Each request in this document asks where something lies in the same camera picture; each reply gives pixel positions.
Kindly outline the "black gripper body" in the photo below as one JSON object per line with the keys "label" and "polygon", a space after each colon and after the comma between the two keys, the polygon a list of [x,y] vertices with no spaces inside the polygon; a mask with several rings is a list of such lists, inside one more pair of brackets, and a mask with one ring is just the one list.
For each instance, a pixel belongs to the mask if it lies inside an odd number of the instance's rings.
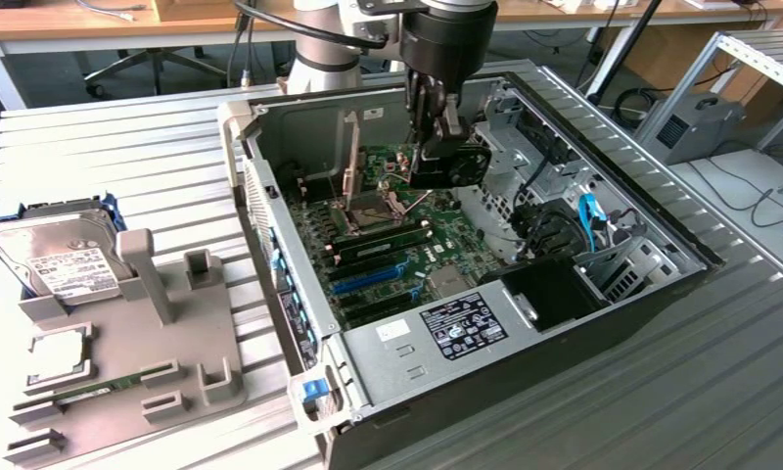
{"label": "black gripper body", "polygon": [[495,22],[495,2],[427,1],[425,11],[402,18],[401,57],[409,75],[459,93],[483,65]]}

